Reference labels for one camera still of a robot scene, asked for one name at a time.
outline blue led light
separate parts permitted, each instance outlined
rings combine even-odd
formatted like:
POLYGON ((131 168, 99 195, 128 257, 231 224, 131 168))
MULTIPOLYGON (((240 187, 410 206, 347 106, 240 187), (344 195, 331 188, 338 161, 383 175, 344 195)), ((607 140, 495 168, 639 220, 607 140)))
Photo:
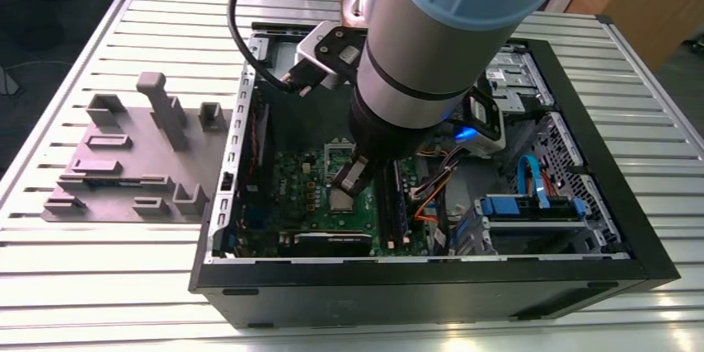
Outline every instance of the blue led light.
POLYGON ((474 138, 479 133, 476 132, 476 129, 470 127, 463 127, 462 131, 458 135, 455 135, 455 140, 467 140, 474 138))

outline motherboard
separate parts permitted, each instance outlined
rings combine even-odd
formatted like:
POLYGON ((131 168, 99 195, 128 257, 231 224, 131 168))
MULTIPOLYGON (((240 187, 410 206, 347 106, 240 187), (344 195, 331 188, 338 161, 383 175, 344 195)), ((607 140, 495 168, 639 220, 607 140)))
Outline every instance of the motherboard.
POLYGON ((412 158, 395 162, 399 184, 382 188, 376 181, 352 199, 331 186, 338 170, 350 160, 354 144, 334 139, 322 150, 276 152, 267 207, 246 209, 240 237, 246 256, 427 256, 424 225, 412 217, 387 216, 384 206, 396 195, 406 206, 406 193, 419 183, 412 158))

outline black case frame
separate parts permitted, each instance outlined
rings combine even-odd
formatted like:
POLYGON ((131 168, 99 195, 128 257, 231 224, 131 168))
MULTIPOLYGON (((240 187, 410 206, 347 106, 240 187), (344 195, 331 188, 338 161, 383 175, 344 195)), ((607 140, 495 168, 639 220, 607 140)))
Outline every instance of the black case frame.
POLYGON ((630 260, 204 264, 202 228, 190 290, 235 327, 360 326, 560 317, 679 274, 548 42, 532 54, 631 253, 630 260))

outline green circuit board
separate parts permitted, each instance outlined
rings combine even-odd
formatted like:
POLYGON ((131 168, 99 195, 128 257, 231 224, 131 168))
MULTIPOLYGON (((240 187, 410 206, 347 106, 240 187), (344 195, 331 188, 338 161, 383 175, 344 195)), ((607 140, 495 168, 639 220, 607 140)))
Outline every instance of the green circuit board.
MULTIPOLYGON (((348 232, 374 238, 372 256, 422 256, 427 254, 423 232, 410 235, 410 243, 390 248, 380 243, 375 184, 355 199, 331 188, 332 178, 350 160, 352 144, 334 141, 324 150, 275 153, 271 210, 259 229, 248 230, 248 249, 255 256, 279 255, 282 233, 348 232)), ((412 159, 400 162, 406 188, 416 185, 412 159)))

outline aluminum table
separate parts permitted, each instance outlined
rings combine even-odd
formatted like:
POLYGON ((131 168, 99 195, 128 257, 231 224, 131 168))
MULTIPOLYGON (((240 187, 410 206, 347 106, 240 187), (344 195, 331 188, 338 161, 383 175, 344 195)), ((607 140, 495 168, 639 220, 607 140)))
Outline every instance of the aluminum table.
MULTIPOLYGON (((142 71, 182 105, 232 108, 243 57, 227 0, 115 0, 0 182, 0 347, 115 350, 695 350, 704 345, 704 145, 618 29, 536 13, 515 36, 548 40, 682 279, 556 321, 234 329, 187 291, 199 225, 47 223, 96 93, 147 106, 142 71)), ((338 0, 240 0, 254 21, 336 21, 338 0)))

